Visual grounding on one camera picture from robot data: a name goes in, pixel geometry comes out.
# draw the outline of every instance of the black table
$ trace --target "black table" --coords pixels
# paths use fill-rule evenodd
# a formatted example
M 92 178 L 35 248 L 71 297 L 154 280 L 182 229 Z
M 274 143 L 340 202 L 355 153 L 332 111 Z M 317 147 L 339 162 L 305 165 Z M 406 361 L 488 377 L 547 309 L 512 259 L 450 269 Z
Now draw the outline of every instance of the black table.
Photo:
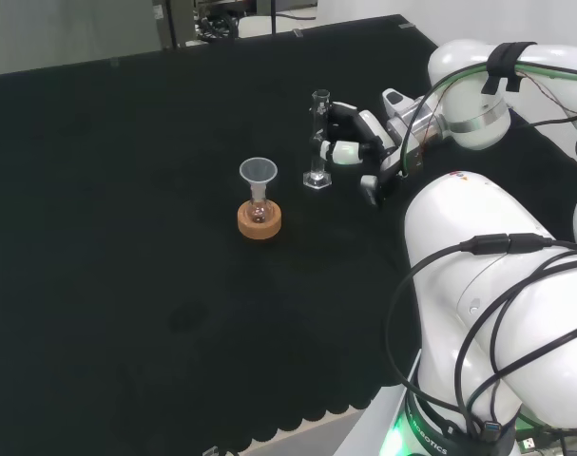
M 357 192 L 365 166 L 302 186 L 314 89 L 380 116 L 385 88 L 429 87 L 434 45 L 405 22 L 0 77 L 0 455 L 242 449 L 366 407 L 394 382 L 379 326 L 408 269 L 401 218 L 446 172 L 485 174 L 571 238 L 577 165 L 526 129 L 430 150 L 381 213 Z M 264 244 L 236 226 L 253 156 L 279 166 Z M 416 331 L 406 298 L 404 370 Z

